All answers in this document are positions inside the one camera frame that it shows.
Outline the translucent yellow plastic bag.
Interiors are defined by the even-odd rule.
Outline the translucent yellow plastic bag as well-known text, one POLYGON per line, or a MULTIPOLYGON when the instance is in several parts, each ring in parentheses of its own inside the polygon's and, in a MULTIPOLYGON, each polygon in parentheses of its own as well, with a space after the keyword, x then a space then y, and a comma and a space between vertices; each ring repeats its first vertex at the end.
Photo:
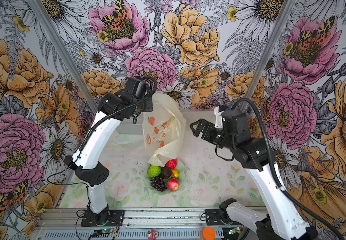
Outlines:
POLYGON ((152 96, 153 111, 143 114, 145 150, 150 156, 148 163, 163 167, 178 157, 185 135, 187 120, 179 104, 169 95, 155 93, 152 96))

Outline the light green wavy plate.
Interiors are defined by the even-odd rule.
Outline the light green wavy plate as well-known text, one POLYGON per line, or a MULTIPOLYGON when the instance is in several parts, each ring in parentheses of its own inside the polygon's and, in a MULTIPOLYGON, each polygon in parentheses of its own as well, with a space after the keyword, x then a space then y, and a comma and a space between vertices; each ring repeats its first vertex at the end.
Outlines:
MULTIPOLYGON (((180 174, 180 176, 179 176, 179 178, 177 179, 178 181, 179 181, 179 184, 180 184, 180 187, 179 187, 179 189, 178 190, 181 190, 182 188, 183 188, 183 186, 184 186, 184 183, 185 183, 185 181, 186 181, 186 173, 185 173, 185 171, 186 171, 186 168, 185 168, 185 165, 181 162, 181 161, 179 161, 178 160, 178 164, 177 164, 177 167, 175 168, 178 172, 179 172, 179 174, 180 174)), ((146 171, 146 173, 145 173, 145 177, 146 177, 146 186, 147 186, 147 188, 149 189, 149 190, 152 190, 152 191, 154 191, 154 192, 156 192, 156 193, 158 193, 158 194, 160 194, 160 195, 164 195, 164 194, 167 194, 167 193, 174 193, 174 192, 171 192, 169 189, 167 189, 167 190, 165 190, 164 192, 159 192, 159 191, 157 191, 157 190, 155 190, 154 188, 152 188, 151 187, 151 185, 150 185, 150 177, 148 176, 148 174, 147 174, 147 171, 146 171)), ((170 180, 170 179, 173 179, 173 177, 171 177, 171 178, 169 178, 169 179, 163 179, 164 180, 164 182, 167 184, 168 183, 168 181, 170 180)))

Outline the crinkled red fruit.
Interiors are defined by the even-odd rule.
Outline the crinkled red fruit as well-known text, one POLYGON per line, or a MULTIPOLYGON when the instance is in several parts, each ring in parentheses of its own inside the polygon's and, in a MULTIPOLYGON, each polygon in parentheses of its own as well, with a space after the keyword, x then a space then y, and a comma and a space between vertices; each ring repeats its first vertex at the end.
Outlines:
POLYGON ((165 164, 165 167, 168 167, 170 169, 175 169, 177 167, 177 164, 178 164, 177 159, 171 159, 165 164))

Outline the red pink apple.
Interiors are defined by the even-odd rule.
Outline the red pink apple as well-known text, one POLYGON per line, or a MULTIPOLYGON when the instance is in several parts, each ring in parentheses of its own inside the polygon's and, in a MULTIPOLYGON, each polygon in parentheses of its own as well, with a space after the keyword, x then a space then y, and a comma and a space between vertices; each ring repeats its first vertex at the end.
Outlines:
POLYGON ((167 183, 167 187, 168 189, 171 191, 171 192, 175 192, 179 189, 180 187, 180 184, 179 184, 179 181, 175 178, 173 179, 170 179, 167 183))

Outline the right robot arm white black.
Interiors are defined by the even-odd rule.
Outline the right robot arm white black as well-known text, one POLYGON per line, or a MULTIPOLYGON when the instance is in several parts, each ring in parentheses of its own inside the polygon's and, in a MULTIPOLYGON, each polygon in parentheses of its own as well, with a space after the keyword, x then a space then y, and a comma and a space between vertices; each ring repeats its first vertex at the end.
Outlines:
POLYGON ((269 157, 262 138, 253 138, 246 123, 224 121, 222 128, 200 119, 190 125, 195 137, 201 138, 217 149, 228 149, 232 158, 254 180, 268 213, 261 214, 242 206, 230 198, 219 206, 219 216, 226 224, 239 223, 255 232, 260 240, 314 240, 318 236, 316 228, 305 222, 295 204, 288 199, 277 185, 270 170, 269 157))

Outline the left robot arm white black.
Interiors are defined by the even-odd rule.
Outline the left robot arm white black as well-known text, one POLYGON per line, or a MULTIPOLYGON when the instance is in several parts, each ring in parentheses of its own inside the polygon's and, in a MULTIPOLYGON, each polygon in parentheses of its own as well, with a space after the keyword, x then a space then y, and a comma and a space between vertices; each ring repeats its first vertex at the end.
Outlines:
POLYGON ((152 94, 144 97, 126 93, 109 94, 102 98, 99 111, 80 147, 71 157, 64 159, 65 165, 88 185, 88 210, 84 217, 90 225, 103 226, 110 218, 105 197, 104 181, 110 171, 99 162, 109 138, 124 119, 134 118, 153 110, 152 94))

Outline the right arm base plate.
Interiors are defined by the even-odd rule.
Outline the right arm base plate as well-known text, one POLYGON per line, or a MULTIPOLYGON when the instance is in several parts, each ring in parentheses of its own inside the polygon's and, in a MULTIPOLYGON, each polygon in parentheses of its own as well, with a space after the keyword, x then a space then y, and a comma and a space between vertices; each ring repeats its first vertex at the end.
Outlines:
POLYGON ((207 226, 234 226, 238 224, 222 217, 219 209, 206 209, 205 218, 207 226))

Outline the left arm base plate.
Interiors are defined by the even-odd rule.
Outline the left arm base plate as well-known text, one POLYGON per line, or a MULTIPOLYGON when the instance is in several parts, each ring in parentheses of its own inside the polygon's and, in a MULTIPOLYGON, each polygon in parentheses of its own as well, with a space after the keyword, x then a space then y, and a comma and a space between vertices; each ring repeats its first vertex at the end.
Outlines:
POLYGON ((121 227, 125 210, 103 210, 99 214, 86 210, 81 220, 81 227, 121 227))

